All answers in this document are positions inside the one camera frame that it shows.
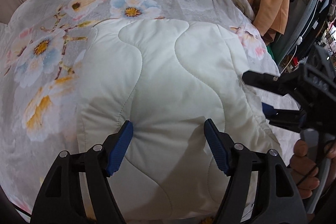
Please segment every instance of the green cloth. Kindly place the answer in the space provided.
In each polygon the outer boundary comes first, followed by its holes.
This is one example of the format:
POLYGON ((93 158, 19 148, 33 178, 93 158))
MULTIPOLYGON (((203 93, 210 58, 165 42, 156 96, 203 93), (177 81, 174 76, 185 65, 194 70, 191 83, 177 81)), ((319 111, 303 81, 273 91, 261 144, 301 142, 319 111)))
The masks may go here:
POLYGON ((266 48, 267 48, 268 53, 271 55, 272 59, 275 61, 271 47, 268 45, 266 48))

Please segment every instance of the black cable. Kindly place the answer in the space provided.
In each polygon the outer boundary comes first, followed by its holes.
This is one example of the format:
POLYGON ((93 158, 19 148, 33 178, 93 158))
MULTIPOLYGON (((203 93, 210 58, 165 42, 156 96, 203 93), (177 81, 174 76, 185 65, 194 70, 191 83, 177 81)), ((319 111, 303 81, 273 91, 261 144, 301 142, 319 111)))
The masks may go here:
POLYGON ((319 160, 318 163, 315 164, 315 166, 296 184, 296 186, 299 186, 306 178, 309 177, 309 175, 316 169, 316 167, 318 167, 318 165, 321 164, 321 162, 326 158, 326 156, 329 154, 331 148, 333 148, 333 146, 336 143, 336 139, 332 142, 332 145, 328 148, 327 152, 325 153, 324 157, 319 160))
POLYGON ((13 202, 11 202, 11 203, 13 204, 14 208, 17 209, 20 213, 23 213, 24 215, 29 216, 29 217, 32 216, 31 214, 29 214, 26 211, 22 210, 19 206, 15 205, 13 202))

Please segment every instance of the red object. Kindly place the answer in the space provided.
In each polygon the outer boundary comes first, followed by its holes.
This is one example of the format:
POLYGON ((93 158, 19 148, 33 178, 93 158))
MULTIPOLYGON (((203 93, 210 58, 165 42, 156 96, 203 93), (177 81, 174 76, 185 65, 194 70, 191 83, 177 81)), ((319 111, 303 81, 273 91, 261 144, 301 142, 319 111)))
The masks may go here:
POLYGON ((295 67, 298 65, 299 61, 298 61, 297 57, 293 58, 293 63, 294 63, 295 67))

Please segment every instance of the white quilted pillow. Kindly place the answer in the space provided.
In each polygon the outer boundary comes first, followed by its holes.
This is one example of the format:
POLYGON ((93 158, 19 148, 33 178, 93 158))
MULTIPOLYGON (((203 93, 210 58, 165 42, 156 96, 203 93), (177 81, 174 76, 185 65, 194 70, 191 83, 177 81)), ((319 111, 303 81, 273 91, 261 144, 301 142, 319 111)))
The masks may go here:
MULTIPOLYGON (((260 99, 241 81, 248 69, 238 37, 212 23, 107 20, 92 28, 77 107, 79 148, 133 123, 126 156, 109 179, 126 220, 218 209, 229 178, 204 137, 208 118, 251 150, 281 153, 260 99)), ((247 202, 253 195, 252 187, 247 202)))

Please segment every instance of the white flower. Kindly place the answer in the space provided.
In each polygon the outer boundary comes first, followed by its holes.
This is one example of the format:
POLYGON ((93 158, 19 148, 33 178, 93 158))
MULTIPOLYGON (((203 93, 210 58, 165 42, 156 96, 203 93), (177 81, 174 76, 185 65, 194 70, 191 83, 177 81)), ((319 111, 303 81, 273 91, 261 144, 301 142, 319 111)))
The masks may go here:
POLYGON ((104 1, 105 0, 71 0, 67 6, 63 7, 63 10, 74 20, 80 20, 104 1))
POLYGON ((75 90, 84 53, 85 51, 82 51, 75 61, 75 73, 40 87, 28 103, 21 124, 31 141, 42 142, 49 135, 59 134, 65 129, 69 131, 69 125, 75 122, 75 90))
POLYGON ((162 18, 161 6, 154 0, 111 0, 112 18, 162 18))
POLYGON ((14 71, 14 81, 20 87, 31 86, 42 72, 52 73, 62 59, 65 31, 56 29, 27 46, 19 57, 14 71))
POLYGON ((25 28, 13 41, 10 50, 6 54, 5 67, 9 67, 22 55, 28 44, 31 42, 33 27, 25 28))

